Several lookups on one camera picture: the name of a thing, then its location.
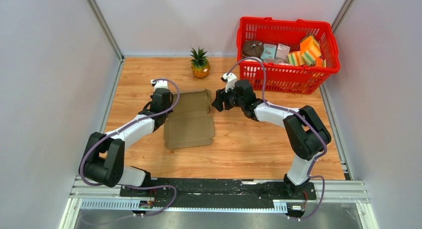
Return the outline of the brown cardboard box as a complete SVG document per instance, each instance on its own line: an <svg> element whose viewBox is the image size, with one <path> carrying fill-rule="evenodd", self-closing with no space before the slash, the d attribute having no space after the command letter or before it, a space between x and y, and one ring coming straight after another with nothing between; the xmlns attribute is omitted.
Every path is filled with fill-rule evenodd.
<svg viewBox="0 0 422 229"><path fill-rule="evenodd" d="M164 124L168 149L207 146L215 136L209 89L181 92L180 99Z"/></svg>

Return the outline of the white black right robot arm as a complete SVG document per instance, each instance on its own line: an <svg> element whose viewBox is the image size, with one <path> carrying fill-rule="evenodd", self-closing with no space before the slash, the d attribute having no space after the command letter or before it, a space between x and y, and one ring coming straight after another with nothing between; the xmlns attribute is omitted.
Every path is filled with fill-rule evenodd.
<svg viewBox="0 0 422 229"><path fill-rule="evenodd" d="M247 80L222 79L225 88L216 91L212 106L219 112L240 108L254 121L268 122L285 129L295 154L283 181L283 193L292 199L304 191L315 161L326 154L331 135L313 107L286 108L257 98Z"/></svg>

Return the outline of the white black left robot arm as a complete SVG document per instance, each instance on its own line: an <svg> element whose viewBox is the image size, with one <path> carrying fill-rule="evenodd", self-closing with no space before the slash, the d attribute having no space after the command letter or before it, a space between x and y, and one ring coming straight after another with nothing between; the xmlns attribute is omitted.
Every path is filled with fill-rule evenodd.
<svg viewBox="0 0 422 229"><path fill-rule="evenodd" d="M125 166L125 151L142 137L155 132L172 112L173 94L167 88L156 88L142 111L130 122L108 133L89 136L79 174L90 186L131 186L139 196L152 190L147 172Z"/></svg>

